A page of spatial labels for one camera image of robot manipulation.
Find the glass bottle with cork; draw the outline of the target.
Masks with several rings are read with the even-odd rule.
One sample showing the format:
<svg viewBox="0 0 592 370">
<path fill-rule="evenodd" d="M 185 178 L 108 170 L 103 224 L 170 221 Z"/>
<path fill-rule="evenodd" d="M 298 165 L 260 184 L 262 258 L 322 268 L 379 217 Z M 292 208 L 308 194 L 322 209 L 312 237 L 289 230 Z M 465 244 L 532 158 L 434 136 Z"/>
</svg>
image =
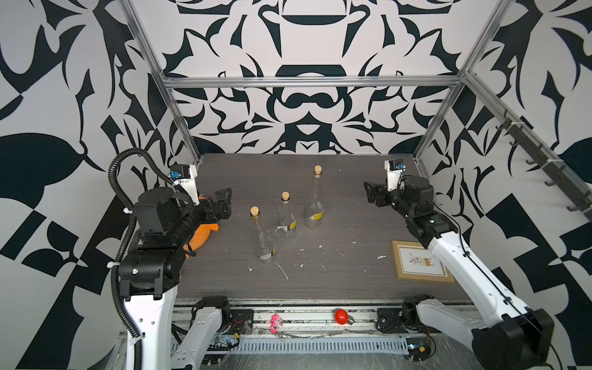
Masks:
<svg viewBox="0 0 592 370">
<path fill-rule="evenodd" d="M 268 229 L 264 228 L 261 223 L 261 212 L 258 207 L 250 209 L 251 225 L 252 225 L 252 245 L 254 254 L 263 264 L 270 264 L 276 257 L 276 244 L 274 238 Z"/>
<path fill-rule="evenodd" d="M 297 219 L 288 191 L 282 193 L 281 203 L 277 207 L 277 231 L 283 239 L 290 239 L 296 234 Z"/>
</svg>

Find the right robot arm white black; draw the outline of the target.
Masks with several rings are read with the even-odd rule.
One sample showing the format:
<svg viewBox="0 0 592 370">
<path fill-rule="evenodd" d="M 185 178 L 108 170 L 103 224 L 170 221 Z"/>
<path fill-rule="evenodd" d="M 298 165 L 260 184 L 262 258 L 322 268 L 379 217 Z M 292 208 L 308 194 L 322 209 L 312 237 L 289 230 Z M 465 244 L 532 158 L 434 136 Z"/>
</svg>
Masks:
<svg viewBox="0 0 592 370">
<path fill-rule="evenodd" d="M 461 228 L 433 201 L 433 187 L 423 177 L 403 175 L 386 183 L 364 184 L 370 204 L 391 207 L 410 234 L 452 274 L 479 312 L 471 319 L 428 294 L 405 300 L 412 322 L 434 328 L 465 345 L 485 369 L 531 369 L 546 366 L 554 321 L 533 310 L 497 278 L 465 242 Z"/>
</svg>

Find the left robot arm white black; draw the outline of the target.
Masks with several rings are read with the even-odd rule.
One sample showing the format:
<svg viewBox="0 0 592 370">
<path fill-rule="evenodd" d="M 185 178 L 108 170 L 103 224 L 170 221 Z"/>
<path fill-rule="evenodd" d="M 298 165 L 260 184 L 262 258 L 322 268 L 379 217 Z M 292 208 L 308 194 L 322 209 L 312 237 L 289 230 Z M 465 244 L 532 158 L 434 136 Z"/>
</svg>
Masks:
<svg viewBox="0 0 592 370">
<path fill-rule="evenodd" d="M 225 296 L 202 298 L 177 349 L 171 348 L 181 268 L 194 254 L 189 243 L 199 227 L 231 216 L 231 198 L 232 190 L 225 188 L 194 204 L 186 194 L 159 187 L 141 194 L 134 204 L 139 240 L 118 270 L 119 296 L 133 328 L 129 369 L 198 369 L 216 333 L 230 324 Z"/>
</svg>

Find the far tall glass bottle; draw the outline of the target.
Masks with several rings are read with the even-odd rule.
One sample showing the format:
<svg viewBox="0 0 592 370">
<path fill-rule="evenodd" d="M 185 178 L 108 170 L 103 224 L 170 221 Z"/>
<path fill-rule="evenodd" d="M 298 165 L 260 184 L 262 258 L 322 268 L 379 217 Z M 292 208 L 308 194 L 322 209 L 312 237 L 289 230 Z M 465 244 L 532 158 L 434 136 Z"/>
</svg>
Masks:
<svg viewBox="0 0 592 370">
<path fill-rule="evenodd" d="M 307 228 L 318 228 L 324 216 L 322 200 L 322 167 L 314 167 L 311 189 L 309 191 L 304 208 L 304 223 Z"/>
</svg>

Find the orange shark plush toy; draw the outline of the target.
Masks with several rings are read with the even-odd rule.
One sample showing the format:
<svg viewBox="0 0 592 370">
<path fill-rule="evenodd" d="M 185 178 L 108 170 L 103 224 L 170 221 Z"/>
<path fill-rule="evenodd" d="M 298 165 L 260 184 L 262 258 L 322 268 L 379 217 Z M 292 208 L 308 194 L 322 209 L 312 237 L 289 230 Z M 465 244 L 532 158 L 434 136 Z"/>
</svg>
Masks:
<svg viewBox="0 0 592 370">
<path fill-rule="evenodd" d="M 219 221 L 214 211 L 214 200 L 211 197 L 200 197 L 199 201 L 199 205 L 192 212 L 192 215 L 197 217 L 199 225 L 191 240 L 183 246 L 186 258 L 195 257 L 197 249 L 208 241 L 211 232 L 219 230 Z"/>
</svg>

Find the wooden framed picture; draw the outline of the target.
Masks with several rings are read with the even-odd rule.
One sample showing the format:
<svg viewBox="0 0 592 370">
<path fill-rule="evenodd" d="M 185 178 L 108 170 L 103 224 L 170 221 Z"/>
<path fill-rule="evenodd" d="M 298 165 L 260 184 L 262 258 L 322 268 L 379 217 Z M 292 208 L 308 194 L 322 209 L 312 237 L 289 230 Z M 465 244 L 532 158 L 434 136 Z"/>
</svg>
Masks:
<svg viewBox="0 0 592 370">
<path fill-rule="evenodd" d="M 456 282 L 444 264 L 420 243 L 393 240 L 391 244 L 397 279 L 412 282 Z"/>
</svg>

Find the red ball knob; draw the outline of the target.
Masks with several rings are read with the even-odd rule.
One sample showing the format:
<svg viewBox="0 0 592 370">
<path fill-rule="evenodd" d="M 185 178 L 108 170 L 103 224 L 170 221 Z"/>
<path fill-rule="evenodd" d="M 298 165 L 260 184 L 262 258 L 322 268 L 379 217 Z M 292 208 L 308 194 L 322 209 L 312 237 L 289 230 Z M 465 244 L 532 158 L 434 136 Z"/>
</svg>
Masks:
<svg viewBox="0 0 592 370">
<path fill-rule="evenodd" d="M 335 322 L 339 325 L 349 325 L 350 324 L 350 316 L 347 311 L 344 309 L 337 309 L 335 311 Z"/>
</svg>

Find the pink clip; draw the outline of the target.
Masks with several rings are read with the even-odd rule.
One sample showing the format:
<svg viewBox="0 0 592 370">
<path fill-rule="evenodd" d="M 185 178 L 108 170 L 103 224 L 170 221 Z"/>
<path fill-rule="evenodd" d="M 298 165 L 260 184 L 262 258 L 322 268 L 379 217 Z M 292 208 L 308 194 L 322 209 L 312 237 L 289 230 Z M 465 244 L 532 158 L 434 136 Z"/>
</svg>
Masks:
<svg viewBox="0 0 592 370">
<path fill-rule="evenodd" d="M 280 314 L 278 313 L 274 313 L 273 316 L 271 316 L 269 323 L 269 331 L 271 334 L 273 335 L 277 335 L 283 326 L 283 319 L 280 316 Z"/>
</svg>

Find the green circuit board left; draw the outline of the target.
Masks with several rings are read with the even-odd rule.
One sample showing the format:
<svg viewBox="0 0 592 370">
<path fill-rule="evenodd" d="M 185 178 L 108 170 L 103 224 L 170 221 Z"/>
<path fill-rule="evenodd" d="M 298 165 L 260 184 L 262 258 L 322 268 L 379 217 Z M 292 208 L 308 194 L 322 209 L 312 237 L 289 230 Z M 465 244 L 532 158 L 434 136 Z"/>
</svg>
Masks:
<svg viewBox="0 0 592 370">
<path fill-rule="evenodd" d="M 240 338 L 217 338 L 208 346 L 209 351 L 231 351 L 240 345 Z"/>
</svg>

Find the circuit board right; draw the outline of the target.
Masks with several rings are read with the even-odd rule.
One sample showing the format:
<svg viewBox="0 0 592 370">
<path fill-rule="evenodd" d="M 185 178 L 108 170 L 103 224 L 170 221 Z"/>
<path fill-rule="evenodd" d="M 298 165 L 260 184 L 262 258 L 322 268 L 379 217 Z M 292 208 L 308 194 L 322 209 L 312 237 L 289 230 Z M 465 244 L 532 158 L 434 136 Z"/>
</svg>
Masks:
<svg viewBox="0 0 592 370">
<path fill-rule="evenodd" d="M 415 363 L 423 363 L 434 356 L 437 350 L 435 342 L 408 342 L 407 359 Z"/>
</svg>

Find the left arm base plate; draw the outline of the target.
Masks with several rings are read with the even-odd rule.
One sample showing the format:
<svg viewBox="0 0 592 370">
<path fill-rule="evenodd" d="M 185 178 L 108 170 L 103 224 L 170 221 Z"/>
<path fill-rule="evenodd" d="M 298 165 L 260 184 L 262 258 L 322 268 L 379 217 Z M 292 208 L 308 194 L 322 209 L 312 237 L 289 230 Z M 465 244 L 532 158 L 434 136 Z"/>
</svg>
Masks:
<svg viewBox="0 0 592 370">
<path fill-rule="evenodd" d="M 231 332 L 250 335 L 253 332 L 254 310 L 231 309 Z"/>
</svg>

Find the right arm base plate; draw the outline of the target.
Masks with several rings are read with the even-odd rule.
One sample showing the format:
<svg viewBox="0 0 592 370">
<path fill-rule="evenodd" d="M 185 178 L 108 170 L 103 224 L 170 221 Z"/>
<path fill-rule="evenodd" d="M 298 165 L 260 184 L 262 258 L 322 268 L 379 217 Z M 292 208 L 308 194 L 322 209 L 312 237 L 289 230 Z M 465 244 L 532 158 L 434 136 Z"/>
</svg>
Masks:
<svg viewBox="0 0 592 370">
<path fill-rule="evenodd" d="M 415 326 L 405 320 L 401 308 L 379 308 L 376 312 L 376 330 L 383 334 L 418 332 Z"/>
</svg>

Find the black wall hook rack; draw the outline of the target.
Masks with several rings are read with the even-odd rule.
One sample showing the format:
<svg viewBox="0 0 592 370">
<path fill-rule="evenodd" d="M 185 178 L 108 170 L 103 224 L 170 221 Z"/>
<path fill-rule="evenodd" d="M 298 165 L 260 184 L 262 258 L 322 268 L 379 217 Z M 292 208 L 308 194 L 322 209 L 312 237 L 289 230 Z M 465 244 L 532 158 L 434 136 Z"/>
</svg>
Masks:
<svg viewBox="0 0 592 370">
<path fill-rule="evenodd" d="M 510 114 L 508 109 L 503 113 L 504 121 L 496 130 L 509 134 L 510 146 L 521 148 L 528 156 L 526 164 L 544 171 L 548 180 L 547 187 L 558 187 L 571 201 L 567 207 L 570 212 L 579 212 L 591 222 L 591 187 L 561 159 L 544 141 L 533 132 L 524 121 Z"/>
</svg>

